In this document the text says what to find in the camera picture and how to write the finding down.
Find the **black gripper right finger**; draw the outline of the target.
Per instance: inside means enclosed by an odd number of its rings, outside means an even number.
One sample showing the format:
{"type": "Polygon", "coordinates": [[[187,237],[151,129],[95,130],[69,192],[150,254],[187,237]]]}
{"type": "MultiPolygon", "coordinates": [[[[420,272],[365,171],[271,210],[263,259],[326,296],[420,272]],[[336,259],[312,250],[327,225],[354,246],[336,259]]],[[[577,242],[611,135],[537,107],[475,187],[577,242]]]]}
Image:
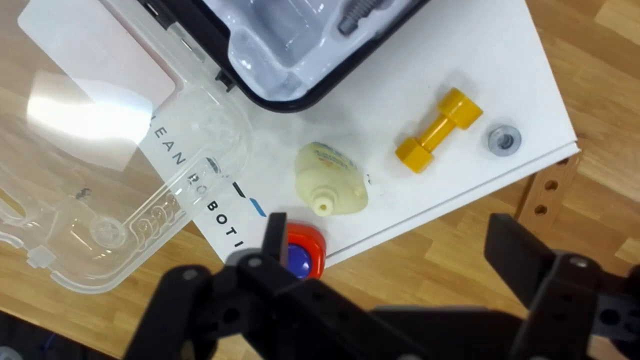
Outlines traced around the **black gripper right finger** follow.
{"type": "Polygon", "coordinates": [[[484,259],[514,296],[530,307],[556,254],[508,215],[488,221],[484,259]]]}

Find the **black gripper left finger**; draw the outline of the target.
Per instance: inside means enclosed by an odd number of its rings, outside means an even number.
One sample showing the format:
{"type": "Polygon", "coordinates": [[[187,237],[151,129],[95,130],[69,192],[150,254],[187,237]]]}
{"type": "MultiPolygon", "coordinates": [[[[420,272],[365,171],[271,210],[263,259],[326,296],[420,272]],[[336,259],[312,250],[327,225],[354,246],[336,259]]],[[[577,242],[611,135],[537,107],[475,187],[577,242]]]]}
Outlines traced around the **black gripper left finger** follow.
{"type": "Polygon", "coordinates": [[[287,266],[287,218],[283,212],[271,212],[267,217],[261,254],[280,266],[287,266]]]}

